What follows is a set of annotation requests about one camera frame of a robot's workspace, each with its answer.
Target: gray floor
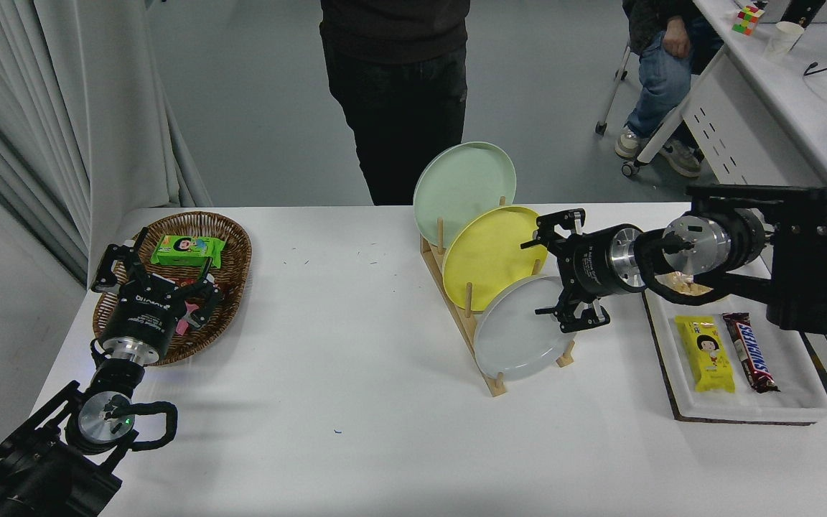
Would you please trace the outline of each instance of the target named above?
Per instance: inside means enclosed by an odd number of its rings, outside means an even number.
[[[327,90],[311,0],[153,3],[164,87],[217,206],[367,205],[352,132]],[[518,171],[515,202],[685,200],[657,157],[626,179],[612,146],[640,92],[636,58],[594,133],[627,38],[620,2],[480,0],[468,16],[465,141]]]

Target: hand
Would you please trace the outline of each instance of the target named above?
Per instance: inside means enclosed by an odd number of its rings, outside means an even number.
[[[685,30],[685,21],[682,17],[671,17],[665,28],[663,37],[663,49],[669,55],[678,59],[685,59],[691,52],[691,40],[688,39],[688,32]]]

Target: snickers bar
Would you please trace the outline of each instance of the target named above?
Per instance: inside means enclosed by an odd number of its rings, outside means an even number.
[[[752,322],[748,313],[726,313],[723,315],[726,322],[726,329],[732,337],[732,343],[739,356],[739,363],[742,370],[749,379],[749,385],[758,393],[767,391],[780,391],[768,370],[765,357],[758,348],[758,340],[752,331]]]

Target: white desk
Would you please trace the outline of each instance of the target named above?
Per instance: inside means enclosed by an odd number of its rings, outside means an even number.
[[[739,132],[738,137],[742,143],[736,144],[739,149],[732,152],[741,157],[738,161],[739,173],[745,174],[746,180],[754,178],[749,183],[765,179],[774,181],[777,179],[775,174],[781,174],[781,179],[786,183],[779,184],[808,186],[814,183],[806,176],[808,166],[818,180],[827,185],[827,72],[803,77],[803,72],[812,62],[818,62],[818,68],[827,66],[827,23],[810,24],[797,45],[781,62],[770,62],[762,57],[762,52],[774,30],[774,24],[759,24],[752,36],[745,36],[732,30],[732,17],[729,13],[738,10],[737,4],[732,0],[695,0],[695,4],[698,4],[701,13],[723,39],[726,55],[734,63],[734,68],[722,66],[714,71],[716,81],[733,85],[732,88],[725,88],[725,95],[715,91],[695,94],[685,117],[689,126],[692,122],[701,126],[699,130],[692,128],[693,133],[696,137],[704,137],[703,131],[706,130],[708,134],[712,132],[706,124],[693,121],[693,116],[696,115],[695,105],[711,106],[715,117],[722,120],[721,124],[729,118],[739,118],[741,121],[739,127],[726,124],[726,132],[733,133],[729,135],[731,141],[737,140],[735,132]],[[735,75],[741,75],[748,82],[749,88],[745,91],[735,88]],[[706,157],[716,158],[715,153],[710,151],[715,144],[716,141],[702,145]],[[778,149],[779,146],[788,144],[795,148],[794,152]],[[761,153],[766,153],[771,158],[771,163],[754,161],[752,168],[775,167],[779,172],[749,170],[749,154]],[[719,166],[714,167],[718,179],[724,183],[738,183],[739,181],[733,181],[736,179],[735,174],[726,180],[723,164],[726,168],[734,167],[728,159],[722,159]]]
[[[687,204],[582,206],[592,231]],[[118,240],[171,212],[132,213]],[[827,515],[827,418],[676,421],[636,295],[604,301],[614,321],[577,337],[574,364],[493,399],[410,207],[218,212],[252,238],[250,287],[216,343],[146,370],[134,400],[177,405],[177,438],[127,455],[103,515]],[[38,404],[88,383],[95,301]]]

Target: black pants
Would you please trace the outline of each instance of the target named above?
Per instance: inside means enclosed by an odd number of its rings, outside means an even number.
[[[462,143],[465,47],[410,65],[380,65],[342,55],[324,40],[324,61],[372,202],[413,203],[424,167]]]

